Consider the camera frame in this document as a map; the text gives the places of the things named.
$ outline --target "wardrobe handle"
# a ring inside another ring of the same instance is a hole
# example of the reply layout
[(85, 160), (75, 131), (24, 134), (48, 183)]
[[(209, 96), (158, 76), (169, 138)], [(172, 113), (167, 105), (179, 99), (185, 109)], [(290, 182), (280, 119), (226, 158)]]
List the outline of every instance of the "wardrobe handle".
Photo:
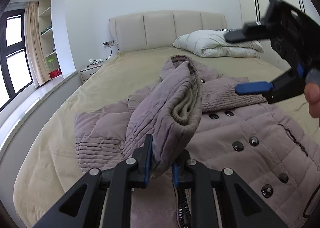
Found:
[(302, 9), (301, 9), (301, 3), (300, 3), (300, 0), (298, 0), (298, 1), (299, 1), (300, 10), (302, 11)]
[(258, 21), (258, 12), (257, 12), (257, 2), (256, 2), (256, 0), (254, 0), (254, 5), (256, 6), (256, 18), (257, 18), (257, 21)]
[(259, 21), (261, 20), (260, 18), (260, 6), (259, 6), (259, 0), (257, 0), (257, 5), (258, 5), (258, 14), (259, 14)]
[(301, 2), (302, 2), (303, 12), (306, 13), (306, 10), (305, 10), (304, 4), (303, 4), (303, 0), (301, 0)]

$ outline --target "wall socket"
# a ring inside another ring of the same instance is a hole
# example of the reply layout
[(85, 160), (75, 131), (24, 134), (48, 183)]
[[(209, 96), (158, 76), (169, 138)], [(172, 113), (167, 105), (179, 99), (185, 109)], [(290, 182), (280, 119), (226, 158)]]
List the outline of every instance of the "wall socket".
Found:
[(115, 42), (114, 42), (114, 41), (108, 41), (108, 42), (104, 42), (104, 43), (103, 43), (104, 46), (107, 46), (108, 44), (109, 44), (110, 46), (113, 46), (113, 45), (115, 44)]

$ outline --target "human hand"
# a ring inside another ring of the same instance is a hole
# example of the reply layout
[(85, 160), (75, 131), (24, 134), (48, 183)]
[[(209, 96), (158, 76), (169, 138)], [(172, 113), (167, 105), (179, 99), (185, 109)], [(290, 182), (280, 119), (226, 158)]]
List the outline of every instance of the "human hand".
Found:
[(309, 102), (309, 113), (311, 117), (320, 118), (320, 87), (315, 83), (306, 84), (304, 96)]

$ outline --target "headboard panel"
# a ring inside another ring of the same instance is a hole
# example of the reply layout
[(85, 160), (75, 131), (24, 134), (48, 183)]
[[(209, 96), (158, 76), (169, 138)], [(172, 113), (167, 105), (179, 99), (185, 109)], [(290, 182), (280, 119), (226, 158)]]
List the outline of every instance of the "headboard panel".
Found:
[(184, 34), (225, 28), (227, 23), (223, 14), (203, 11), (148, 11), (110, 19), (111, 36), (120, 51), (169, 47)]

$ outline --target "mattress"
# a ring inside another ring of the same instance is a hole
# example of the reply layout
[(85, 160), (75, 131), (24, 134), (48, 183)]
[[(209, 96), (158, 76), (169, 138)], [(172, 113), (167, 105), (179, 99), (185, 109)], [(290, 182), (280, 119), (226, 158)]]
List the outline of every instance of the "mattress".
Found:
[[(97, 110), (154, 83), (172, 55), (188, 55), (221, 74), (247, 76), (250, 81), (270, 81), (282, 73), (258, 58), (201, 58), (174, 47), (118, 53), (61, 105), (28, 152), (13, 193), (16, 211), (27, 227), (32, 227), (82, 176), (75, 152), (75, 113)], [(320, 141), (318, 121), (309, 115), (303, 95), (279, 102), (278, 106)]]

